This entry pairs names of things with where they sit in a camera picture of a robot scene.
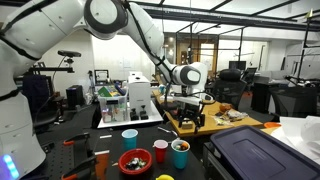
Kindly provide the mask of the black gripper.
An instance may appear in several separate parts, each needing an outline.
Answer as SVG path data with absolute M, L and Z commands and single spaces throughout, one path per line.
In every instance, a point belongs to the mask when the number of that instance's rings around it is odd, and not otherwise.
M 178 109 L 178 127 L 181 128 L 184 121 L 192 121 L 196 125 L 194 134 L 197 134 L 201 126 L 204 125 L 205 115 L 202 111 L 203 108 L 199 105 L 185 103 Z

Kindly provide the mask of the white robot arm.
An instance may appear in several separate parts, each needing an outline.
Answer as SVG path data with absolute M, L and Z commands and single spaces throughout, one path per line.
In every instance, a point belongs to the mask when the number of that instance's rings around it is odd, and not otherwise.
M 147 54 L 165 79 L 190 94 L 204 90 L 207 72 L 200 62 L 173 65 L 163 54 L 163 33 L 138 4 L 123 0 L 30 0 L 10 14 L 0 30 L 1 180 L 19 180 L 46 159 L 34 133 L 27 98 L 14 79 L 76 30 L 101 40 L 122 32 Z

